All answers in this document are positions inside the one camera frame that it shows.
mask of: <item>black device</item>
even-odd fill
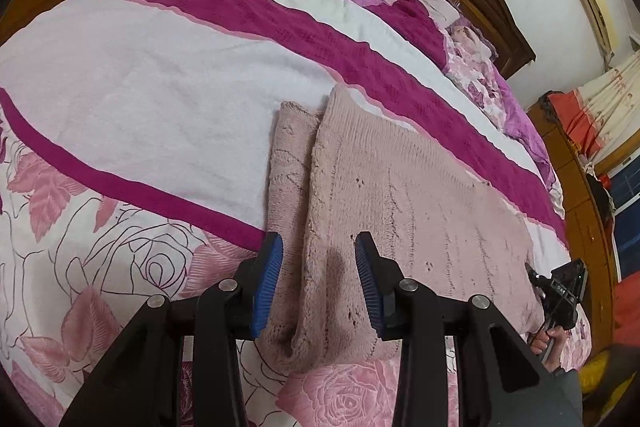
[[[542,308],[545,311],[545,322],[538,330],[546,331],[556,326],[562,326],[564,330],[575,328],[578,321],[577,305],[584,299],[587,288],[589,271],[582,259],[576,259],[570,263],[552,270],[551,279],[539,275],[529,264],[526,264],[527,274],[531,284],[542,293]],[[555,339],[551,339],[546,350],[540,355],[545,362],[549,352],[553,348]]]
[[[438,297],[380,257],[369,232],[355,256],[372,327],[402,339],[393,427],[447,425],[445,336],[458,365],[460,427],[578,427],[554,378],[483,295]],[[256,338],[266,321],[282,262],[268,233],[258,256],[200,297],[149,297],[94,368],[60,427],[178,427],[182,338],[194,335],[195,427],[246,427],[236,339]]]

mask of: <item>air conditioner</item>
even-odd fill
[[[611,21],[611,15],[604,0],[580,0],[587,12],[587,17],[595,33],[596,40],[602,51],[605,65],[609,69],[609,63],[613,58],[613,49],[616,47],[616,35]]]

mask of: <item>floral pillowcase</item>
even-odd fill
[[[495,80],[491,49],[463,22],[442,33],[448,57],[444,71],[447,78],[503,132],[507,114]]]

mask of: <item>human hand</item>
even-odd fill
[[[568,332],[564,331],[562,326],[556,326],[551,330],[540,331],[531,343],[531,350],[533,351],[533,354],[539,355],[546,351],[546,346],[549,343],[549,340],[556,340],[554,346],[551,348],[549,356],[546,357],[546,362],[543,363],[548,372],[552,373],[560,367],[560,354],[562,353],[562,348],[564,347],[564,344],[566,344],[568,337]]]

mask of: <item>floral pattern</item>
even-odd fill
[[[450,34],[442,28],[440,32],[448,57],[447,78],[503,132],[507,113],[495,80],[492,51],[462,23],[456,22],[449,28]]]
[[[393,419],[399,359],[290,375],[276,404],[303,426],[385,427]]]
[[[188,223],[112,200],[61,174],[2,123],[0,363],[45,427],[66,407],[146,297],[199,295],[254,255]],[[584,313],[562,355],[579,367],[591,349]],[[251,426],[391,425],[399,359],[282,375],[254,343],[238,342]],[[458,425],[452,342],[447,342],[449,427]],[[180,415],[193,426],[193,365],[185,353]]]

